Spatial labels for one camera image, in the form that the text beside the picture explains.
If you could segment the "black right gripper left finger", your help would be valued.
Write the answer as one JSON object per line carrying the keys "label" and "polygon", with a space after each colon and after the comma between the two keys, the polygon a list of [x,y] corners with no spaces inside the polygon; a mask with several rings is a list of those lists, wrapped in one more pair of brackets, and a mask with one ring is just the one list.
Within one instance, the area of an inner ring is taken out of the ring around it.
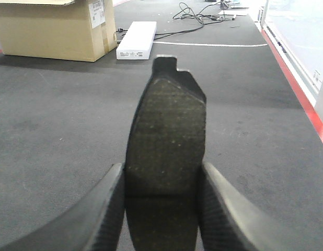
{"label": "black right gripper left finger", "polygon": [[123,164],[63,214],[0,250],[116,250],[124,216]]}

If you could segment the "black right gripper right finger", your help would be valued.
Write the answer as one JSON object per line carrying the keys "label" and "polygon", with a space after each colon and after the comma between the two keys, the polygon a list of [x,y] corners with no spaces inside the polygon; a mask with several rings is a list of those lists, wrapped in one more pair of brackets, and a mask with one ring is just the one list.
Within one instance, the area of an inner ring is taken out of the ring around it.
{"label": "black right gripper right finger", "polygon": [[266,215],[209,162],[199,176],[204,250],[299,250],[300,237]]}

